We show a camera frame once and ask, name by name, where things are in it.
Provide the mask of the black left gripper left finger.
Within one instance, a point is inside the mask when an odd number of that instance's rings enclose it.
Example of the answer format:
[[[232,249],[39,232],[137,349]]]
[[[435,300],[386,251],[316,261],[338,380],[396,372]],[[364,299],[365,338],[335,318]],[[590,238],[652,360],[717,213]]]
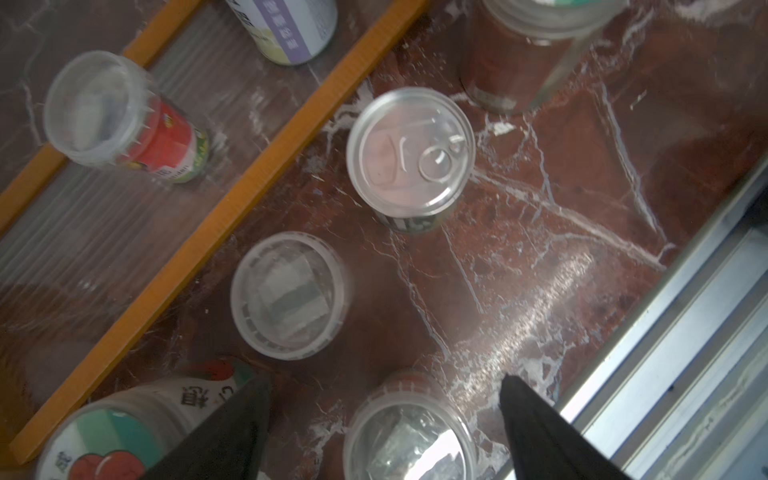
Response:
[[[266,446],[272,381],[249,380],[144,479],[256,479]]]

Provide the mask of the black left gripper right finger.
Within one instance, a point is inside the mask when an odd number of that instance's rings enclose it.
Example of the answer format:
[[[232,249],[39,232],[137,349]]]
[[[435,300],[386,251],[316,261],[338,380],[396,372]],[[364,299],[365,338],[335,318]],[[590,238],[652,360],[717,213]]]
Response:
[[[499,400],[518,479],[627,477],[522,378],[505,376]]]

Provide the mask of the tall jar strawberry lid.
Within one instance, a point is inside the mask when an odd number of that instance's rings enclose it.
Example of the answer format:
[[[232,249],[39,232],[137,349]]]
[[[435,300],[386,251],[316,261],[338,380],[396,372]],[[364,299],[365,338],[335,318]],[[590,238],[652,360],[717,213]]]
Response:
[[[71,414],[48,440],[36,479],[137,479],[255,376],[233,358],[191,363]]]

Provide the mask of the small clear tub red label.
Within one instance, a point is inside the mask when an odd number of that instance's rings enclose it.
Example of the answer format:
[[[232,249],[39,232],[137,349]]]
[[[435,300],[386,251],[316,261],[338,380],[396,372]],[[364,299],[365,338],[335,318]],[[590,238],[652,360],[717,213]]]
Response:
[[[467,422],[431,377],[390,375],[353,416],[343,448],[346,479],[473,479]]]

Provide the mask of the small clear tub pink label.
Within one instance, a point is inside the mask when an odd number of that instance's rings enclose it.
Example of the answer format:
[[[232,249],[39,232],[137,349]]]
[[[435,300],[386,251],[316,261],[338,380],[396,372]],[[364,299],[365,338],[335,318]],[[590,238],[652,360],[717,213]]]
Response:
[[[298,361],[334,340],[352,297],[348,269],[330,244],[285,231],[244,255],[232,279],[230,307],[250,347],[273,359]]]

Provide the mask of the orange wooden three-tier shelf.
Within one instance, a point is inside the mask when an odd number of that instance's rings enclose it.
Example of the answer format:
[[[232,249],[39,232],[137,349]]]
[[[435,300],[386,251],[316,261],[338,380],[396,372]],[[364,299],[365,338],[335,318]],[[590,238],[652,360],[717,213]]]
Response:
[[[278,142],[286,138],[298,140],[298,148],[281,144],[255,159],[242,182],[223,196],[221,204],[205,208],[203,217],[195,222],[193,230],[181,233],[173,240],[170,253],[159,263],[155,274],[143,283],[140,294],[39,410],[32,414],[24,413],[28,403],[15,392],[17,381],[12,378],[11,370],[1,370],[1,391],[11,398],[10,407],[1,410],[1,417],[4,420],[20,418],[24,422],[15,431],[1,436],[2,469],[16,470],[38,455],[47,438],[65,417],[81,406],[115,369],[211,257],[246,210],[254,206],[254,200],[246,199],[243,188],[254,186],[254,198],[260,199],[274,182],[273,174],[265,180],[258,180],[254,172],[267,168],[282,171],[288,160],[309,143],[428,6],[426,1],[391,3],[277,136]]]

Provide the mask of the green silver-top tin can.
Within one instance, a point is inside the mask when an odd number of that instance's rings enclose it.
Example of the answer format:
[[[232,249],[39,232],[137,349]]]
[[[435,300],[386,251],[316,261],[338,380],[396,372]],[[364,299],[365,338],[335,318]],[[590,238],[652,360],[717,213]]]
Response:
[[[346,164],[355,190],[382,223],[419,234],[451,214],[476,153],[469,119],[453,100],[407,87],[376,97],[360,113]]]

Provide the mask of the clear jar red label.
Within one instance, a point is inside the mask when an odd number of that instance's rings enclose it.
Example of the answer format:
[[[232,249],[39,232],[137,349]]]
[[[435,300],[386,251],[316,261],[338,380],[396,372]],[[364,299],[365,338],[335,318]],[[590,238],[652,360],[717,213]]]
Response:
[[[627,1],[475,1],[459,79],[484,109],[519,114],[559,88]]]

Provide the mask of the silver grey tin can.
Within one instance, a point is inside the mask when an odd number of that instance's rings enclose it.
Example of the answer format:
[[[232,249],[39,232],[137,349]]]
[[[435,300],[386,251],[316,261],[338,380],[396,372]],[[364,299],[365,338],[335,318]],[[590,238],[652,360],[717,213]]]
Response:
[[[229,0],[228,6],[271,62],[301,65],[330,43],[338,24],[333,0]]]

